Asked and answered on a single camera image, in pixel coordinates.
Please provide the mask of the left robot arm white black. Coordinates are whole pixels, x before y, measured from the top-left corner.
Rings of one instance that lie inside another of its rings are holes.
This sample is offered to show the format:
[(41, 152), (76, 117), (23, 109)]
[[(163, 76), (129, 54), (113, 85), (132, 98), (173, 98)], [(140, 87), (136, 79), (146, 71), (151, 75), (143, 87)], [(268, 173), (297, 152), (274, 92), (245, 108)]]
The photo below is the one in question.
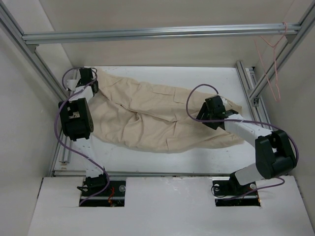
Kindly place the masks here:
[(63, 134), (75, 144), (77, 150), (62, 141), (60, 143), (85, 159), (86, 178), (78, 189), (90, 197), (105, 196), (110, 192), (110, 180), (105, 168), (97, 163), (92, 148), (94, 122), (89, 109), (89, 101), (98, 93), (97, 69), (71, 68), (62, 76), (62, 86), (70, 92), (70, 96), (59, 102), (59, 114), (55, 121), (61, 122)]

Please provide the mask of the beige trousers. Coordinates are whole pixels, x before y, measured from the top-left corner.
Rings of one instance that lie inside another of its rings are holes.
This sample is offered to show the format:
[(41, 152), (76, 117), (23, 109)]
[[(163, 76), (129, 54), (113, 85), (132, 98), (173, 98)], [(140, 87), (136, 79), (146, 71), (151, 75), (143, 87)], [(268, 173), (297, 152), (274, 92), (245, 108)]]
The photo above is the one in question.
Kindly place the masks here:
[(89, 101), (94, 136), (103, 142), (154, 152), (227, 148), (242, 138), (194, 120), (210, 95), (98, 72)]

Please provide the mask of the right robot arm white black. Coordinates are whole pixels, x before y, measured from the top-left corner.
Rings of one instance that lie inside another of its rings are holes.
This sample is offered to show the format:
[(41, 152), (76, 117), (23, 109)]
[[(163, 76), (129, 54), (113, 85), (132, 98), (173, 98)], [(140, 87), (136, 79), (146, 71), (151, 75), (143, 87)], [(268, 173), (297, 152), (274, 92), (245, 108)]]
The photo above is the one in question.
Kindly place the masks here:
[(297, 165), (289, 136), (283, 130), (272, 131), (257, 122), (246, 121), (235, 110), (227, 110), (220, 96), (205, 99), (197, 120), (211, 129), (235, 134), (255, 149), (255, 162), (230, 174), (229, 180), (213, 181), (217, 196), (251, 194), (255, 182), (290, 172)]

